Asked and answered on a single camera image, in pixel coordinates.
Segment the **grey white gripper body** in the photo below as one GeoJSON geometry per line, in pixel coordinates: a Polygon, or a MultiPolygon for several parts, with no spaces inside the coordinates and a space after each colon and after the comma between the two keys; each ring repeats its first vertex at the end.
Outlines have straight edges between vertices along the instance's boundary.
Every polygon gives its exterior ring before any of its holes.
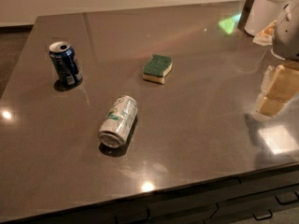
{"type": "Polygon", "coordinates": [[[299,60],[299,0],[283,8],[273,34],[273,52],[284,60],[299,60]]]}

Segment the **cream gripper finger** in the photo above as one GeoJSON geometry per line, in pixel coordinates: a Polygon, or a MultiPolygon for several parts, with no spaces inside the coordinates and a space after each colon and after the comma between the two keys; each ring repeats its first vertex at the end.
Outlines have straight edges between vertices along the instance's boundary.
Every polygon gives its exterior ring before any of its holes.
{"type": "Polygon", "coordinates": [[[265,96],[259,96],[256,101],[256,111],[268,117],[275,116],[283,107],[283,102],[268,99],[265,96]]]}
{"type": "Polygon", "coordinates": [[[299,92],[299,62],[280,64],[270,79],[266,97],[280,102],[289,102],[299,92]]]}

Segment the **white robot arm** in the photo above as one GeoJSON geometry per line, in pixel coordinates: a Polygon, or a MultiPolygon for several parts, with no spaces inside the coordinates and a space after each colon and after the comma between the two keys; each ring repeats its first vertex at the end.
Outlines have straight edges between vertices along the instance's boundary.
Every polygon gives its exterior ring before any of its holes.
{"type": "Polygon", "coordinates": [[[299,0],[247,0],[244,30],[282,64],[267,68],[255,111],[274,117],[299,92],[299,0]]]}

